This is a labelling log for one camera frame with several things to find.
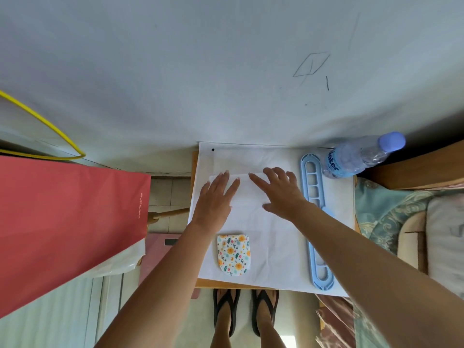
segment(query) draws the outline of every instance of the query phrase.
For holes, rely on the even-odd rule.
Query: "water bottle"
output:
[[[344,178],[358,174],[383,161],[393,151],[400,150],[406,138],[400,132],[381,136],[367,135],[337,145],[324,159],[322,173],[329,178]]]

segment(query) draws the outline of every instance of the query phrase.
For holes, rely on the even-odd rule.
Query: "bottle label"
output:
[[[328,153],[327,157],[325,158],[327,169],[340,178],[354,175],[351,172],[346,172],[343,168],[341,168],[340,164],[338,163],[338,161],[340,161],[338,154],[339,153],[337,149],[333,149]]]

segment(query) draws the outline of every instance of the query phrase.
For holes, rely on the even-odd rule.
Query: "flip-flop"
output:
[[[235,331],[235,321],[237,318],[237,304],[240,298],[240,290],[235,290],[235,301],[234,299],[232,299],[231,290],[227,290],[227,292],[222,296],[222,298],[218,302],[218,290],[215,289],[212,291],[212,298],[214,299],[214,328],[216,328],[219,310],[221,310],[222,306],[225,303],[229,303],[231,309],[231,328],[229,329],[229,337],[231,337]]]
[[[277,290],[276,295],[275,295],[275,304],[272,306],[272,303],[270,301],[269,296],[267,295],[265,290],[260,290],[261,292],[258,294],[257,290],[252,290],[252,300],[253,300],[253,312],[252,312],[252,327],[253,327],[253,332],[256,334],[256,336],[261,337],[258,329],[258,321],[257,321],[257,314],[258,314],[258,307],[259,303],[261,303],[262,300],[264,300],[267,304],[267,307],[269,308],[270,312],[270,318],[272,320],[272,326],[274,326],[274,322],[276,320],[276,309],[277,309],[277,303],[279,302],[279,291]]]

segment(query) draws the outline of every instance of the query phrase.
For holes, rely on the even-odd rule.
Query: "finger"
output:
[[[263,204],[263,209],[267,212],[274,213],[274,208],[272,207],[272,204]]]
[[[240,178],[236,178],[235,181],[232,183],[232,185],[227,190],[227,192],[225,193],[225,195],[224,195],[225,199],[228,201],[229,204],[230,204],[233,196],[237,192],[237,189],[239,188],[239,186],[240,186]]]
[[[205,195],[208,192],[209,186],[211,185],[210,181],[207,181],[200,190],[200,196]]]
[[[297,177],[293,172],[287,171],[287,176],[289,177],[290,183],[292,183],[295,186],[298,184]]]
[[[276,173],[269,167],[263,169],[263,172],[267,176],[267,178],[269,178],[270,183],[278,181],[279,178],[277,178]]]
[[[214,181],[211,183],[211,186],[209,187],[209,192],[215,192],[216,191],[216,188],[217,188],[219,182],[221,181],[222,175],[223,175],[223,173],[221,172],[220,174],[218,174],[216,176]]]
[[[255,174],[248,174],[248,176],[250,177],[250,179],[252,180],[252,182],[254,184],[256,184],[259,189],[261,189],[263,192],[265,192],[267,194],[267,191],[269,189],[269,183],[267,183],[265,180],[263,180],[262,178],[259,178],[257,175]]]
[[[283,169],[281,169],[280,167],[274,167],[272,170],[277,174],[281,181],[288,182],[289,179]]]
[[[226,170],[224,174],[222,175],[222,178],[219,180],[217,184],[216,191],[218,193],[224,194],[224,190],[228,182],[229,182],[229,170]]]

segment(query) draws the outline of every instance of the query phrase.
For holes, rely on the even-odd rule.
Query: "foot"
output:
[[[219,303],[219,301],[224,296],[224,294],[226,294],[226,292],[227,290],[225,289],[217,290],[216,303]],[[236,294],[236,290],[231,290],[232,299],[234,301],[235,301],[235,294]],[[232,322],[231,308],[228,303],[224,303],[222,308],[217,313],[216,331],[218,329],[223,329],[227,332],[227,336],[229,336],[231,322]]]
[[[277,291],[266,290],[266,294],[268,295],[270,302],[272,303],[272,306],[275,306],[276,300],[277,300]],[[270,316],[270,311],[264,300],[262,300],[259,303],[258,311],[256,313],[256,323],[258,324],[258,329],[260,332],[261,332],[262,326],[268,325],[268,324],[272,326],[272,318]]]

